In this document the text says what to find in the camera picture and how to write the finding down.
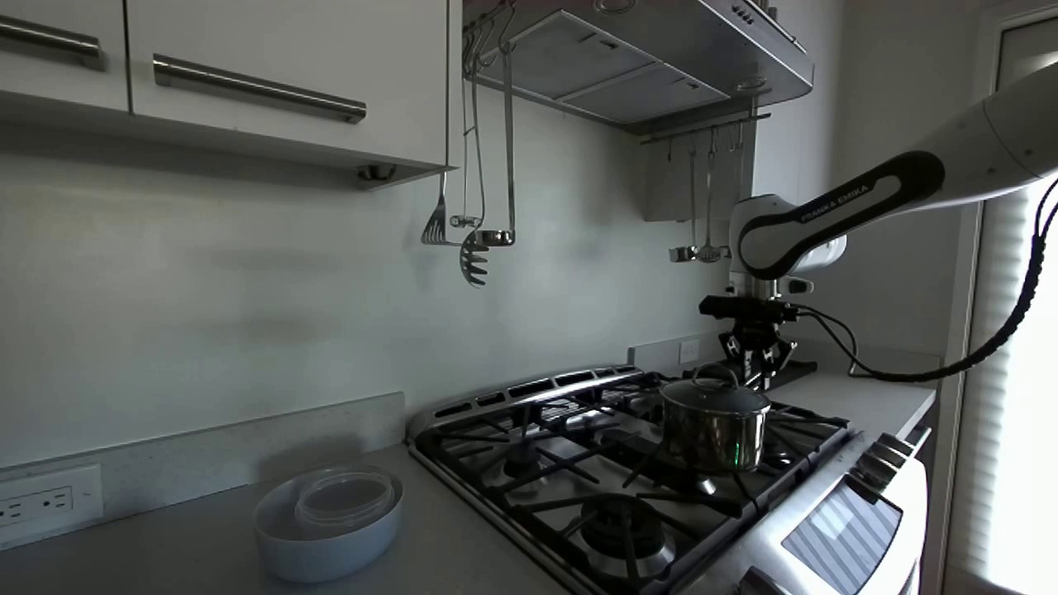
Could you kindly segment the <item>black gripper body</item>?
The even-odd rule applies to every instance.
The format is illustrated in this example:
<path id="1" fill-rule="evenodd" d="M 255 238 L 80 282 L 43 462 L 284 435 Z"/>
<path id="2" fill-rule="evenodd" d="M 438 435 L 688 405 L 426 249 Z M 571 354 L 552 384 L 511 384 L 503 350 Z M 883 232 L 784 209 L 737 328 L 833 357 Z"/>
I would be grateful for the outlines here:
<path id="1" fill-rule="evenodd" d="M 729 320 L 722 350 L 741 386 L 769 389 L 790 363 L 795 343 L 781 338 L 781 328 L 796 317 L 795 304 L 747 293 L 707 293 L 698 310 Z"/>

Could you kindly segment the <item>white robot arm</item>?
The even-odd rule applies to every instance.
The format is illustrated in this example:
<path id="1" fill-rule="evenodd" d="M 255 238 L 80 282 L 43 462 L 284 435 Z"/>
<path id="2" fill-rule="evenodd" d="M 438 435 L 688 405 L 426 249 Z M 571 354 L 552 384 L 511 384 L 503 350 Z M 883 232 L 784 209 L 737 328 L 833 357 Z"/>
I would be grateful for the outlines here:
<path id="1" fill-rule="evenodd" d="M 804 201 L 796 209 L 765 206 L 762 214 L 737 221 L 735 257 L 750 282 L 781 282 L 790 270 L 812 265 L 814 252 L 843 238 L 847 232 L 904 210 L 933 210 L 953 206 L 976 206 L 1006 199 L 1058 164 L 1058 66 L 1045 66 L 955 114 L 951 126 L 925 135 L 921 145 L 867 169 L 862 174 L 831 187 L 828 194 Z M 849 346 L 847 357 L 877 379 L 944 379 L 989 360 L 1025 320 L 1035 286 L 1045 266 L 1050 232 L 1055 227 L 1055 206 L 1050 199 L 1055 181 L 1040 199 L 1033 217 L 1029 266 L 1021 289 L 1014 298 L 1006 322 L 955 363 L 921 371 L 921 372 L 888 372 L 857 360 Z M 722 333 L 729 363 L 737 371 L 741 386 L 769 389 L 779 378 L 795 343 L 781 338 L 784 320 L 812 313 L 806 306 L 784 304 L 758 289 L 747 293 L 707 293 L 703 313 L 731 317 L 735 328 Z"/>

